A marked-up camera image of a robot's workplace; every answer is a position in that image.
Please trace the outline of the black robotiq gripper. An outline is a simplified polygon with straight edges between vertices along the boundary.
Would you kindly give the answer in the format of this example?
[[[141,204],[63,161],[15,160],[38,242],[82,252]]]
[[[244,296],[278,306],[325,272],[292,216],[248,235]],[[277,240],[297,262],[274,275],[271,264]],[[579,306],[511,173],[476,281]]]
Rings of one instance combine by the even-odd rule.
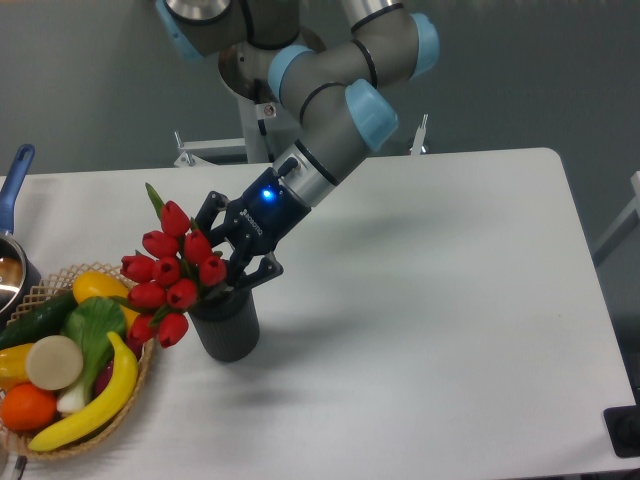
[[[226,283],[234,290],[253,289],[283,274],[284,268],[272,251],[311,212],[279,179],[269,167],[230,203],[225,195],[211,191],[195,217],[210,245],[226,240],[232,246]],[[222,223],[214,226],[221,213]],[[261,255],[257,268],[247,273],[251,259]]]

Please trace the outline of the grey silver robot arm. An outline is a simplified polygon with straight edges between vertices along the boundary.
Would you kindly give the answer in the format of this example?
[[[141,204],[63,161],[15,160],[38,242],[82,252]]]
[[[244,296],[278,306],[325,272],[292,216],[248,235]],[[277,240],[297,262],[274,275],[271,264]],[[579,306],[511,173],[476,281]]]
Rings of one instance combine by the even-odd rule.
[[[335,187],[394,133],[385,86],[431,69],[435,26],[400,1],[346,1],[352,38],[318,51],[295,1],[159,1],[156,11],[189,58],[231,58],[237,83],[271,102],[299,134],[237,199],[212,195],[197,215],[212,245],[228,243],[227,285],[250,289],[282,272],[274,251]]]

